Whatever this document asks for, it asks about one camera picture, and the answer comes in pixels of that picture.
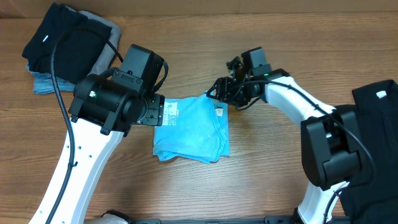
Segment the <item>light blue printed t-shirt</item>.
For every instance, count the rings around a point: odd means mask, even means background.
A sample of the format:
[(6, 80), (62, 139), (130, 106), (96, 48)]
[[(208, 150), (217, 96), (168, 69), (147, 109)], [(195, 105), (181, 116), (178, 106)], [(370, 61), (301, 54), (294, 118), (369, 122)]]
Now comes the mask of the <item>light blue printed t-shirt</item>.
[(210, 164), (230, 153), (226, 103), (205, 94), (166, 99), (163, 123), (154, 128), (153, 155), (160, 161), (184, 157)]

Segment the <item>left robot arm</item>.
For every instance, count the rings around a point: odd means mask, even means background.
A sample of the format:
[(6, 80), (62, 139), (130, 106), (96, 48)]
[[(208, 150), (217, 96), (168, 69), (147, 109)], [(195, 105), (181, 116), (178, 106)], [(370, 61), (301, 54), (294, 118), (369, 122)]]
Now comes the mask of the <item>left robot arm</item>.
[(163, 95), (157, 94), (167, 62), (132, 44), (119, 68), (91, 74), (76, 84), (63, 150), (31, 223), (83, 223), (101, 173), (132, 126), (161, 126)]

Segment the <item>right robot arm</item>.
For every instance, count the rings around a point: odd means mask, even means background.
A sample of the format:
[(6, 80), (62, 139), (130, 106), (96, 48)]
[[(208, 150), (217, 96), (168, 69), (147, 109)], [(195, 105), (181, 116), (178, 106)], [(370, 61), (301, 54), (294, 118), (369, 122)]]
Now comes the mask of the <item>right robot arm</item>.
[(230, 75), (218, 78), (207, 97), (246, 110), (263, 102), (281, 110), (300, 128), (302, 167), (308, 179), (304, 199), (289, 223), (349, 223), (334, 218), (344, 190), (357, 189), (373, 179), (352, 181), (362, 171), (376, 170), (361, 141), (359, 121), (350, 106), (323, 103), (301, 88), (284, 69), (272, 69), (262, 47), (243, 52), (226, 64)]

